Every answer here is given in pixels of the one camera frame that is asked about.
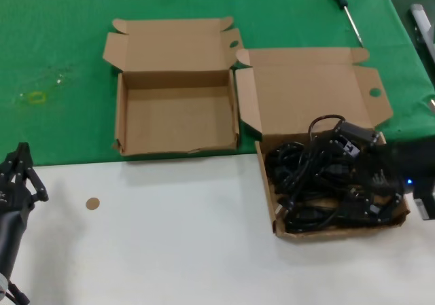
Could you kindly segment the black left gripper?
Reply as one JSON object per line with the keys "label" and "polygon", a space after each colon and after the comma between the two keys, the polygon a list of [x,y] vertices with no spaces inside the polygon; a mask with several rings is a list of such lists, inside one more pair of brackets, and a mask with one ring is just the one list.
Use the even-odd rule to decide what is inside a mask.
{"label": "black left gripper", "polygon": [[29,213],[38,201],[48,201],[48,193],[33,169],[29,144],[20,142],[1,163],[2,275],[12,274]]}

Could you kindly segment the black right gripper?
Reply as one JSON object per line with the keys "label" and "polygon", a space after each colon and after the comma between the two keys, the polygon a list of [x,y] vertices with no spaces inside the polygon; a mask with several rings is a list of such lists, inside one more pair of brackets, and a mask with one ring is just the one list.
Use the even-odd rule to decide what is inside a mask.
{"label": "black right gripper", "polygon": [[434,195],[434,139],[397,140],[376,145],[380,133],[341,121],[332,131],[331,144],[343,155],[360,154],[360,179],[376,192],[386,195],[385,202],[375,196],[348,196],[341,201],[344,222],[392,222],[403,194]]}

